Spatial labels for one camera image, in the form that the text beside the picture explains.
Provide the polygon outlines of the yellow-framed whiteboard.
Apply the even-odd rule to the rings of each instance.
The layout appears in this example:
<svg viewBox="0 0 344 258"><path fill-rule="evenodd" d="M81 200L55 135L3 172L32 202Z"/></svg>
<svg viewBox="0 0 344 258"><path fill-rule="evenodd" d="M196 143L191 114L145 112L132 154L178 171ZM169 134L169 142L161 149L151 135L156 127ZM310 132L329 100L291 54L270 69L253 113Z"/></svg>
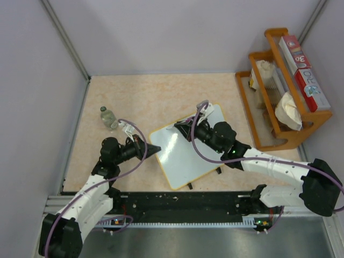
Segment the yellow-framed whiteboard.
<svg viewBox="0 0 344 258"><path fill-rule="evenodd" d="M148 138L152 145L161 147L161 151L156 154L158 163L170 188L178 190L216 170L221 164L205 161L178 130L166 129L173 124L152 131Z"/></svg>

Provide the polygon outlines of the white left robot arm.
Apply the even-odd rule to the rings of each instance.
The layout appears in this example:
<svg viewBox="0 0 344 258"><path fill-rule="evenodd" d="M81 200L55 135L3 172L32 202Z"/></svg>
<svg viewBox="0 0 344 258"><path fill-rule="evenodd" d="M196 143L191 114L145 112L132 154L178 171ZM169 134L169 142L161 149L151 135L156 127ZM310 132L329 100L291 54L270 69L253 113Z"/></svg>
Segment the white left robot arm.
<svg viewBox="0 0 344 258"><path fill-rule="evenodd" d="M79 257L83 244L97 223L121 209L122 201L113 183L121 176L119 165L132 158L143 162L160 146L148 144L137 134L120 144L114 137L103 140L100 157L85 185L54 214L42 222L38 253L43 257Z"/></svg>

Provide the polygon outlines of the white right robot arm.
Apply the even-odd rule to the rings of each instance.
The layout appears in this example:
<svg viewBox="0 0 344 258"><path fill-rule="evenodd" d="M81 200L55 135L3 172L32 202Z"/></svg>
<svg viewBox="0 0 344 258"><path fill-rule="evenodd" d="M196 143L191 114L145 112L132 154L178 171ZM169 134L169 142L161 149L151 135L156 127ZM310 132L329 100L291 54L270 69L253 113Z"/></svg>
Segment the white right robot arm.
<svg viewBox="0 0 344 258"><path fill-rule="evenodd" d="M336 203L343 185L321 159L296 162L274 157L236 139L236 131L225 122L213 127L207 120L194 122L193 118L173 125L190 142L198 139L221 155L220 161L228 167L265 174L284 181L284 186L262 184L252 191L251 207L258 213L269 207L304 206L311 212L330 217L337 211Z"/></svg>

